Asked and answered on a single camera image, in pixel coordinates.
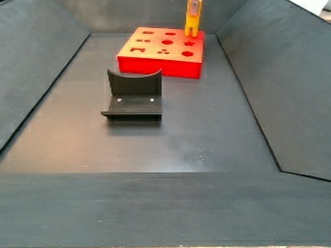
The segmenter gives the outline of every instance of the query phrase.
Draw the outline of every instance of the red block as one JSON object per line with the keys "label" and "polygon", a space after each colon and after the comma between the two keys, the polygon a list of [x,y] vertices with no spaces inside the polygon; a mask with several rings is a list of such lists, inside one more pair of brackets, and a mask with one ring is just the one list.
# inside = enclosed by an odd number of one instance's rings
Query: red block
{"label": "red block", "polygon": [[184,30],[138,27],[117,54],[121,73],[200,78],[204,32],[185,37]]}

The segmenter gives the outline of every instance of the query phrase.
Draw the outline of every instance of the black bracket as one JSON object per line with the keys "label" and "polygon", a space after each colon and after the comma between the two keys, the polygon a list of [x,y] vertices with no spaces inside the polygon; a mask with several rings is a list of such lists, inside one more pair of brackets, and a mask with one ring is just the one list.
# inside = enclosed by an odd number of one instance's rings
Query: black bracket
{"label": "black bracket", "polygon": [[110,100],[108,111],[101,115],[112,117],[161,118],[161,70],[144,77],[122,77],[110,70],[108,82]]}

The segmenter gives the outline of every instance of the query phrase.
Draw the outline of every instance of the yellow peg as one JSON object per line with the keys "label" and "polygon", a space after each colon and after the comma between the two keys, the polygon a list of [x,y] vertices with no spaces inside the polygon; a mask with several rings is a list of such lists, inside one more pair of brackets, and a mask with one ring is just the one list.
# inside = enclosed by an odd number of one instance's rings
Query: yellow peg
{"label": "yellow peg", "polygon": [[196,37],[201,15],[201,0],[186,0],[185,36]]}

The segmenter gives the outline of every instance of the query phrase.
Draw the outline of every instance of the circular hole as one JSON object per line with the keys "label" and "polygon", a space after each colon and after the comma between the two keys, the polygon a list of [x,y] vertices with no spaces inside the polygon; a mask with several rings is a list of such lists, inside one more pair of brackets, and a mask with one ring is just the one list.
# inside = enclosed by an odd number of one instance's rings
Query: circular hole
{"label": "circular hole", "polygon": [[184,51],[181,53],[181,56],[184,56],[184,57],[190,57],[192,55],[193,55],[193,53],[190,51]]}
{"label": "circular hole", "polygon": [[162,41],[161,43],[162,43],[164,45],[170,45],[173,42],[169,41],[169,40],[165,40],[165,41]]}

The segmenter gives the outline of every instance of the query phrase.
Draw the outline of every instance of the dark gray panel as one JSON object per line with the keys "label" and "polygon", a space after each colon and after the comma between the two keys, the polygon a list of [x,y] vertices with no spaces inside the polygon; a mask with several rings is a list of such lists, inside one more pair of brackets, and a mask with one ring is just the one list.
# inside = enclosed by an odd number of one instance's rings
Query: dark gray panel
{"label": "dark gray panel", "polygon": [[274,172],[214,35],[201,79],[162,77],[161,122],[113,123],[106,69],[125,35],[92,36],[0,158],[0,172]]}
{"label": "dark gray panel", "polygon": [[0,5],[0,149],[89,32],[54,1]]}
{"label": "dark gray panel", "polygon": [[[201,30],[214,33],[245,0],[204,1]],[[138,26],[184,28],[186,0],[61,0],[94,33],[132,33]]]}
{"label": "dark gray panel", "polygon": [[331,179],[329,24],[248,0],[218,38],[281,169]]}
{"label": "dark gray panel", "polygon": [[293,175],[0,175],[0,247],[331,245],[331,184]]}

